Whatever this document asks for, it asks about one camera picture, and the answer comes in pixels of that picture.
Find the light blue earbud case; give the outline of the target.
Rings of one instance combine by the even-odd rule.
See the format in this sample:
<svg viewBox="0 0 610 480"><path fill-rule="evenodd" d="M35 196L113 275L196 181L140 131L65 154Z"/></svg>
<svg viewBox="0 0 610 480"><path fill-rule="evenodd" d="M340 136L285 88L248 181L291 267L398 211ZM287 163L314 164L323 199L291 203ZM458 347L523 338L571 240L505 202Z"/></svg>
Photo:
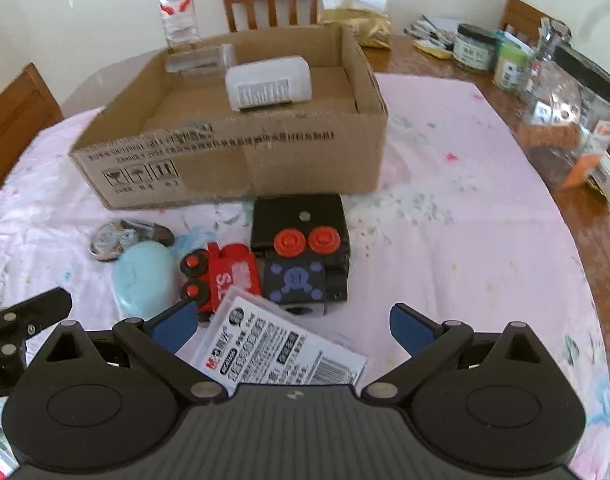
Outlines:
<svg viewBox="0 0 610 480"><path fill-rule="evenodd" d="M112 287L117 304L129 316L154 318L178 296L173 254L157 242L128 248L113 266Z"/></svg>

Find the red toy train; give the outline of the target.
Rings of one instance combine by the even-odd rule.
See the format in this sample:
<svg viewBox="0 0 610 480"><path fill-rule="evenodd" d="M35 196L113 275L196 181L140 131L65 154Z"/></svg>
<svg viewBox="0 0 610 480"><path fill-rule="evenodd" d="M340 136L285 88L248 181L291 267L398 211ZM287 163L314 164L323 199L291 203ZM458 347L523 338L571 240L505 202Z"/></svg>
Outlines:
<svg viewBox="0 0 610 480"><path fill-rule="evenodd" d="M235 286L253 295L262 293L256 257L242 243L220 247L215 242L181 258L179 269L187 279L181 298L197 306L200 324L209 324L221 300Z"/></svg>

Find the black toy train blue cube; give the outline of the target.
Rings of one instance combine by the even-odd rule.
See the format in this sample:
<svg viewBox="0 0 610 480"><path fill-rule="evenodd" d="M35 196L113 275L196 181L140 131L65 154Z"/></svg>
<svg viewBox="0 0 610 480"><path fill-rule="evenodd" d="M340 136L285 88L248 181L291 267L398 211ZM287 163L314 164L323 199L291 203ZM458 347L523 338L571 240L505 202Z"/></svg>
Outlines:
<svg viewBox="0 0 610 480"><path fill-rule="evenodd" d="M348 298L348 270L348 246L333 226L283 229L264 258L264 297L296 315L339 304Z"/></svg>

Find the clear plastic jar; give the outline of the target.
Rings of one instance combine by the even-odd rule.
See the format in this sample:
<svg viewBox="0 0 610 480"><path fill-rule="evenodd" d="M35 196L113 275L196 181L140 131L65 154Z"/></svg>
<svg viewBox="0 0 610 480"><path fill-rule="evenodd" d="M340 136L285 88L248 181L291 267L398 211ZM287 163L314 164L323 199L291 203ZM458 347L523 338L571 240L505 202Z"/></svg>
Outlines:
<svg viewBox="0 0 610 480"><path fill-rule="evenodd" d="M168 74L223 74L235 65L237 57L232 44L174 52L168 55L165 62Z"/></svg>

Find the white plastic bottle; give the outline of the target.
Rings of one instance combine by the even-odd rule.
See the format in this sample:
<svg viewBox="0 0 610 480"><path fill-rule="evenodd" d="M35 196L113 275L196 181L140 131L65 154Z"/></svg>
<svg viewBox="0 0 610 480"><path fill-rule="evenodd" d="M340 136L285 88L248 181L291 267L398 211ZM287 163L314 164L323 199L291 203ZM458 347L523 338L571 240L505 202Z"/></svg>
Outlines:
<svg viewBox="0 0 610 480"><path fill-rule="evenodd" d="M225 85L229 105L235 112L313 98L311 68L301 56L230 67L225 73Z"/></svg>

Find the black box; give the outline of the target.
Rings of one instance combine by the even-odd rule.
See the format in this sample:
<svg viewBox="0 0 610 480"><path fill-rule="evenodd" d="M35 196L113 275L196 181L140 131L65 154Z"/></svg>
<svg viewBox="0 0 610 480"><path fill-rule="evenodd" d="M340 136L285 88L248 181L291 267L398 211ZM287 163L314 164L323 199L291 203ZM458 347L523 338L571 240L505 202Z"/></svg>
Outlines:
<svg viewBox="0 0 610 480"><path fill-rule="evenodd" d="M342 198L337 194L301 194L258 198L254 202L251 248L258 256L279 252L275 239L288 230L299 231L303 243L294 243L284 255L302 246L319 256L349 255L349 236Z"/></svg>

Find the pink floral tablecloth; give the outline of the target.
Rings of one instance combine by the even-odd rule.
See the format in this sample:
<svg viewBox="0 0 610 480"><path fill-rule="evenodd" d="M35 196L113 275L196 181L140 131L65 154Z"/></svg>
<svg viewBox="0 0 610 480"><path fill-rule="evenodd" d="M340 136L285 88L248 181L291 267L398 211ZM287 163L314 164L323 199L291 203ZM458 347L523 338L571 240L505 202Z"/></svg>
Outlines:
<svg viewBox="0 0 610 480"><path fill-rule="evenodd" d="M401 364L393 304L480 332L529 324L583 402L572 460L584 479L609 477L610 382L594 300L573 237L540 176L472 84L382 75L389 110L380 184L345 196L348 300L305 323L339 337L371 382ZM70 159L92 121L84 112L43 130L0 190L0 310L63 287L73 317L106 330L122 317L112 269L90 236L114 218Z"/></svg>

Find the cardboard box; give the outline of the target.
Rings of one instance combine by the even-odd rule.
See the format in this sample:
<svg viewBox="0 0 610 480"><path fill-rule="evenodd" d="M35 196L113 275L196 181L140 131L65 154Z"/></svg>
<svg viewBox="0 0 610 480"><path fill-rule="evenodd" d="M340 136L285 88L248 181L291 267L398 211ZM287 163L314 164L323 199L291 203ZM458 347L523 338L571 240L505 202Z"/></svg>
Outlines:
<svg viewBox="0 0 610 480"><path fill-rule="evenodd" d="M153 53L70 149L105 207L375 190L389 116L375 74L345 28L265 28L206 40L211 48L224 44L239 63L303 58L313 96L236 112L223 75L171 74L168 52Z"/></svg>

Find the wooden chair at left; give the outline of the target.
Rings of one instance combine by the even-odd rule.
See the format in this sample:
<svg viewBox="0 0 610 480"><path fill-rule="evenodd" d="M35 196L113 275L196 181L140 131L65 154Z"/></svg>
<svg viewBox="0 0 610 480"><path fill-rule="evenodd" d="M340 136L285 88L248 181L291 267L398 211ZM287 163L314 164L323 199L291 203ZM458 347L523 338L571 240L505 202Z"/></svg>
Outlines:
<svg viewBox="0 0 610 480"><path fill-rule="evenodd" d="M36 135L62 120L46 81L34 63L27 64L0 93L0 188Z"/></svg>

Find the large clear jar black lid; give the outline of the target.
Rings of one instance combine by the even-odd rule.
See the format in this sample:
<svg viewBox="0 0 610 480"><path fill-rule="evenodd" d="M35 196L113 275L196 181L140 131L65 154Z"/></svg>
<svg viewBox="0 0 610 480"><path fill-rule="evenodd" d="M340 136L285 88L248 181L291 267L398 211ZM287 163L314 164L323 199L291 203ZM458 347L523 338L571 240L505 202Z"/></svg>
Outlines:
<svg viewBox="0 0 610 480"><path fill-rule="evenodd" d="M556 47L526 84L517 138L548 188L583 184L610 144L610 74Z"/></svg>

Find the green lid container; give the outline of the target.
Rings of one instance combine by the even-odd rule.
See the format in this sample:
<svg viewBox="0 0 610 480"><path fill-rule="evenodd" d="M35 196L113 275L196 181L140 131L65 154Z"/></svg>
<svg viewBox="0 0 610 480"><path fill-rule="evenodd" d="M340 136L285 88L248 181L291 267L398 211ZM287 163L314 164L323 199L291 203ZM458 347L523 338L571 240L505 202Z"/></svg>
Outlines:
<svg viewBox="0 0 610 480"><path fill-rule="evenodd" d="M494 84L502 90L514 90L518 87L531 53L513 42L504 42L498 50L494 72Z"/></svg>

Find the small glass jar black lid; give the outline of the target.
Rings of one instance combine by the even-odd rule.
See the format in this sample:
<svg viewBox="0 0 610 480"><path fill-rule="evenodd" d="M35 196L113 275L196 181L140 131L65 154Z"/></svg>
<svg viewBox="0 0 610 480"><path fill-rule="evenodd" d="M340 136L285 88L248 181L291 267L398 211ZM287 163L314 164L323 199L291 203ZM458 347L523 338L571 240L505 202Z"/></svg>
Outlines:
<svg viewBox="0 0 610 480"><path fill-rule="evenodd" d="M487 73L491 70L497 46L488 30L470 24L459 24L454 41L453 60L464 70Z"/></svg>

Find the stack of papers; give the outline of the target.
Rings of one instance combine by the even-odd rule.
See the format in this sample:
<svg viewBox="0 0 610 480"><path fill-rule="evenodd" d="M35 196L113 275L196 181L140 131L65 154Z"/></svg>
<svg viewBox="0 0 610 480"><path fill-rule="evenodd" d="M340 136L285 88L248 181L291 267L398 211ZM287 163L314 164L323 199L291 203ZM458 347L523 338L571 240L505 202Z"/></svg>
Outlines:
<svg viewBox="0 0 610 480"><path fill-rule="evenodd" d="M428 18L421 15L416 21L405 26L403 32L426 44L433 44L434 47L451 51L454 48L459 25L460 21L454 20L454 18Z"/></svg>

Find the clear water bottle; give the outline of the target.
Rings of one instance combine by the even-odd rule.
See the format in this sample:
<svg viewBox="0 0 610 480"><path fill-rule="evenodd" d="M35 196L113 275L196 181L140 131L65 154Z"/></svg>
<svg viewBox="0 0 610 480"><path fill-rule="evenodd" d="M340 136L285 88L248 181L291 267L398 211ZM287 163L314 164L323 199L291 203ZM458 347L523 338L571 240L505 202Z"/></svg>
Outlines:
<svg viewBox="0 0 610 480"><path fill-rule="evenodd" d="M193 44L200 39L194 0L157 0L168 47Z"/></svg>

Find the gold tissue pack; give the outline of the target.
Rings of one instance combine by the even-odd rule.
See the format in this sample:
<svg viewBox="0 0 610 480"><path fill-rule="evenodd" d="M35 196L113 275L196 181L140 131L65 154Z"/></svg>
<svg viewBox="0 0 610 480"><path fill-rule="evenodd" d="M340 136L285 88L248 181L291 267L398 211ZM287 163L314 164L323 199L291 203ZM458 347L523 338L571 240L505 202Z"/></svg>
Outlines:
<svg viewBox="0 0 610 480"><path fill-rule="evenodd" d="M360 47L390 50L392 22L387 0L320 0L319 24L343 26Z"/></svg>

